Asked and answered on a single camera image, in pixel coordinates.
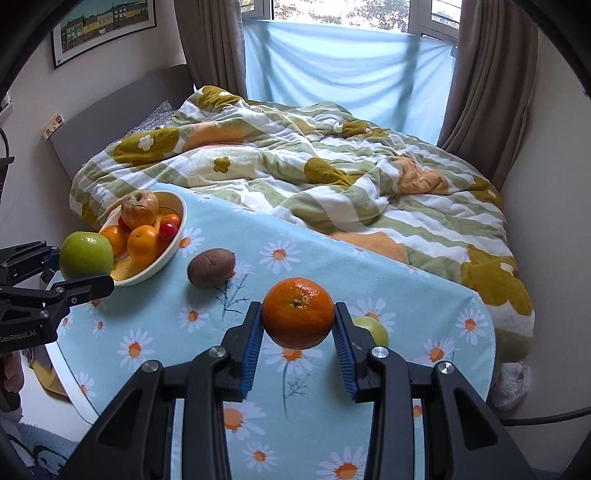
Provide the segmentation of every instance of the fruit bowl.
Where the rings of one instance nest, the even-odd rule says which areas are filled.
[[[187,220],[187,204],[183,198],[176,193],[167,192],[164,190],[157,190],[153,193],[158,199],[158,203],[160,204],[160,212],[163,215],[176,213],[180,217],[181,224],[178,227],[178,232],[166,250],[164,250],[164,252],[147,267],[135,265],[127,253],[123,253],[119,257],[115,258],[115,265],[113,266],[113,271],[111,272],[111,277],[113,277],[115,280],[115,287],[129,287],[131,285],[136,285],[158,273],[158,271],[173,257],[181,241],[181,238],[183,237],[183,229]],[[107,218],[107,221],[103,225],[103,229],[109,225],[117,225],[119,222],[119,217],[121,217],[120,206],[111,212]]]

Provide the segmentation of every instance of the green and white striped blanket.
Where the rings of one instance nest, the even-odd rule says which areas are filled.
[[[156,182],[327,234],[383,232],[404,253],[399,260],[480,294],[497,361],[527,354],[534,312],[507,246],[501,197],[433,145],[334,103],[292,108],[206,86],[167,126],[93,157],[74,179],[70,205],[99,229],[120,198]]]

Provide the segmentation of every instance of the curtain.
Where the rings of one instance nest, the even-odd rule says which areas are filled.
[[[174,9],[195,85],[215,85],[246,98],[239,0],[174,0]]]
[[[244,21],[249,98],[293,106],[330,101],[435,143],[455,48],[434,38],[340,25]]]
[[[512,0],[464,0],[456,67],[437,145],[501,189],[535,78],[538,29]]]

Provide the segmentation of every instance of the picture frame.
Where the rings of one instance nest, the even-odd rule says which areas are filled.
[[[84,0],[54,28],[54,68],[104,43],[154,28],[155,0]]]

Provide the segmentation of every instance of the kiwi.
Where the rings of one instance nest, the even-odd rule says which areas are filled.
[[[199,288],[213,288],[231,278],[236,256],[225,248],[205,250],[189,262],[189,282]]]

